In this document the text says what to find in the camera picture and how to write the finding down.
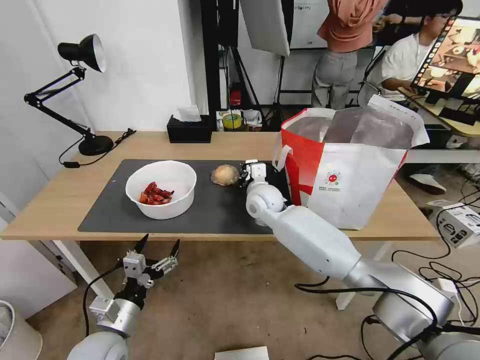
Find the gray table mat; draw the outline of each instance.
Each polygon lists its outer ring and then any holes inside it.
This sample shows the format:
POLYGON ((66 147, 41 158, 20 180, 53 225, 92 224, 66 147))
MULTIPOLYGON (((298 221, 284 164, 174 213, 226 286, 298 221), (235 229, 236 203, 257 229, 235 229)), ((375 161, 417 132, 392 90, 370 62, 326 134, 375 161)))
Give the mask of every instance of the gray table mat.
POLYGON ((181 160, 196 172, 195 197, 182 215, 167 220, 145 216, 125 194, 131 174, 158 160, 123 160, 98 199, 78 227, 87 233, 184 233, 184 234, 271 234, 259 226, 245 209, 246 189, 219 186, 210 181, 213 169, 230 164, 237 169, 240 161, 181 160))

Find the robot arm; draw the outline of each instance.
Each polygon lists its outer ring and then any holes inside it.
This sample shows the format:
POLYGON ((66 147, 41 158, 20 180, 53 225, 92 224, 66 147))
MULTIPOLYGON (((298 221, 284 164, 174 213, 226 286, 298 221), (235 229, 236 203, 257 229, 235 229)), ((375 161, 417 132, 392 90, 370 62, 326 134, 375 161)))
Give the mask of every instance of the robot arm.
MULTIPOLYGON (((250 173, 264 171, 258 162, 247 162, 243 170, 250 173)), ((441 290, 396 263, 363 259, 342 231, 306 207, 285 206, 280 191, 269 185, 265 177, 252 175, 250 178, 253 181, 248 185, 246 198, 246 210, 250 216, 258 224, 270 227, 278 241, 312 270, 342 280, 354 291, 388 288, 408 293, 432 309, 438 325, 446 324, 454 303, 441 290)), ((432 312, 421 302, 391 292, 380 296, 373 312, 380 323, 404 343, 421 334, 433 322, 432 312)), ((478 339, 465 334, 455 335, 457 338, 453 341, 451 333, 434 334, 416 345, 428 360, 477 359, 480 351, 478 339)))
POLYGON ((147 290, 172 271, 177 265, 180 240, 170 255, 160 261, 146 259, 142 250, 147 243, 145 235, 123 258, 125 287, 113 299, 97 296, 89 306, 96 317, 96 325, 103 331, 93 333, 79 342, 67 360, 128 360, 125 339, 132 336, 138 315, 144 308, 147 290))

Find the white bowl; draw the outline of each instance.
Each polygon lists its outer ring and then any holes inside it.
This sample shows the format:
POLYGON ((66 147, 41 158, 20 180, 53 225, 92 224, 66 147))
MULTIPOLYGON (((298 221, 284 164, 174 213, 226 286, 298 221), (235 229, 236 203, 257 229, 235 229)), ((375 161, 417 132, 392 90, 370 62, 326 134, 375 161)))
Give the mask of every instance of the white bowl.
POLYGON ((179 161, 157 161, 135 171, 126 181, 125 193, 142 213, 152 219, 165 220, 186 212, 194 202, 197 174, 190 165, 179 161), (147 205, 139 202, 141 193, 151 182, 160 189, 175 191, 171 202, 147 205))

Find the shopping bag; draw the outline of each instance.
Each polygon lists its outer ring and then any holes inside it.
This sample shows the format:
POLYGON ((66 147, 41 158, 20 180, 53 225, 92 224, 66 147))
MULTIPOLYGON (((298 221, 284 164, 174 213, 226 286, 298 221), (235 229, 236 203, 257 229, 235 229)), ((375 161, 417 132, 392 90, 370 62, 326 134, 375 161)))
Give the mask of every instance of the shopping bag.
POLYGON ((429 142, 422 118, 380 96, 365 107, 308 108, 286 120, 273 165, 291 200, 340 229, 361 229, 403 164, 429 142))

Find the white t-shirt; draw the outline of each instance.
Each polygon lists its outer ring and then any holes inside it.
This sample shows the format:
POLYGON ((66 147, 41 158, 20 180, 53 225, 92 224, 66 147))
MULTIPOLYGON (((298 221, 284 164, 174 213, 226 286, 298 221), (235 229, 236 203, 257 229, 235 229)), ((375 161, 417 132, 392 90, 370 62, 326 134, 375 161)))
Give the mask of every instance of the white t-shirt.
POLYGON ((382 82, 389 78, 413 80, 431 47, 432 45, 420 45, 418 34, 397 41, 388 49, 380 64, 373 68, 370 81, 381 89, 384 98, 391 101, 405 100, 400 92, 384 89, 382 82))

